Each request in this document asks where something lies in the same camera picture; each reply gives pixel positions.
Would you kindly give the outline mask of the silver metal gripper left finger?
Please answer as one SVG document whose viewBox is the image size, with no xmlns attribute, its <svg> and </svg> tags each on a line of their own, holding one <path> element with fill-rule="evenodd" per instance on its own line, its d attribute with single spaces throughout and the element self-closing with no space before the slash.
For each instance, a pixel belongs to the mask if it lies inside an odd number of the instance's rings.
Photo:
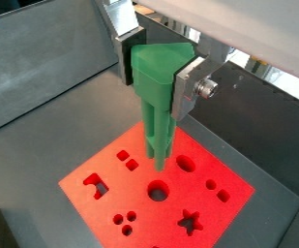
<svg viewBox="0 0 299 248">
<path fill-rule="evenodd" d="M 134 83 L 132 48 L 148 42 L 148 31 L 141 26 L 132 0 L 97 0 L 118 55 L 120 73 L 126 85 Z"/>
</svg>

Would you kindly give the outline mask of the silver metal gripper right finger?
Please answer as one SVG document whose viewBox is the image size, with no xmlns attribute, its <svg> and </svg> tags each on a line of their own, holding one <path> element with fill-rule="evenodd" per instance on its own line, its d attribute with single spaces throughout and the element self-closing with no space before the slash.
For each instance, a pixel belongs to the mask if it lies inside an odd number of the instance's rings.
<svg viewBox="0 0 299 248">
<path fill-rule="evenodd" d="M 200 36 L 196 47 L 197 57 L 176 75 L 172 116 L 181 121 L 196 106 L 198 97 L 210 99 L 218 83 L 210 78 L 213 73 L 225 65 L 232 47 L 221 41 Z"/>
</svg>

